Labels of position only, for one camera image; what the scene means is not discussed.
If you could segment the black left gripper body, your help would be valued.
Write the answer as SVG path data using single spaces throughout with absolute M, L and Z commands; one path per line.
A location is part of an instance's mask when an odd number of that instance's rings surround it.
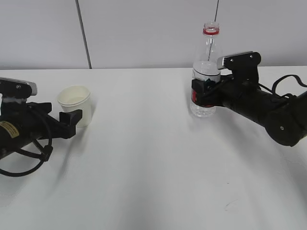
M 26 134 L 39 139 L 70 139 L 76 134 L 76 126 L 67 126 L 49 114 L 25 113 L 26 103 L 2 103 L 0 119 L 17 125 Z

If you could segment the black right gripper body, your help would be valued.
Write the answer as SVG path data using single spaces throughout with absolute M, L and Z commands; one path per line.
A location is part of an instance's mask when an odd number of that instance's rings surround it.
M 206 80 L 203 105 L 242 108 L 242 78 L 230 74 L 223 75 L 219 82 Z

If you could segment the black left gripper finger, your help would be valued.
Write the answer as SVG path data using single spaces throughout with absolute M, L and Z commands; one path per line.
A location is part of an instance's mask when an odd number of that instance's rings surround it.
M 35 112 L 49 114 L 52 111 L 52 103 L 26 103 L 25 113 L 34 114 Z
M 59 121 L 67 126 L 75 127 L 78 122 L 82 119 L 83 111 L 77 109 L 71 112 L 60 112 Z

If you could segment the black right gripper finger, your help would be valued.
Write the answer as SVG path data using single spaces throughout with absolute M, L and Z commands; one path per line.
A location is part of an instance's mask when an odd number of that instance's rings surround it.
M 191 100 L 194 104 L 200 107 L 213 107 L 210 102 L 205 99 L 206 94 L 210 91 L 213 87 L 213 81 L 210 79 L 207 80 L 200 80 L 200 79 L 193 79 L 191 81 Z

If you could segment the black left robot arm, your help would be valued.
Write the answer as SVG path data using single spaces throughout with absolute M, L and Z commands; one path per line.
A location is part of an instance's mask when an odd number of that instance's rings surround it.
M 55 138 L 70 139 L 76 134 L 76 125 L 81 120 L 81 109 L 60 112 L 59 120 L 51 117 L 52 103 L 2 103 L 0 107 L 0 157 L 18 152 L 34 143 L 43 150 L 38 141 L 47 139 L 47 150 Z

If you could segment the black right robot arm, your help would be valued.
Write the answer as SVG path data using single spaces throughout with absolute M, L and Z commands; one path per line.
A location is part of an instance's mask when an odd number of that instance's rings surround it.
M 293 147 L 307 136 L 307 94 L 278 95 L 279 78 L 271 89 L 261 90 L 262 84 L 233 75 L 223 75 L 219 82 L 193 79 L 192 101 L 201 107 L 219 106 L 265 128 L 268 135 L 283 146 Z

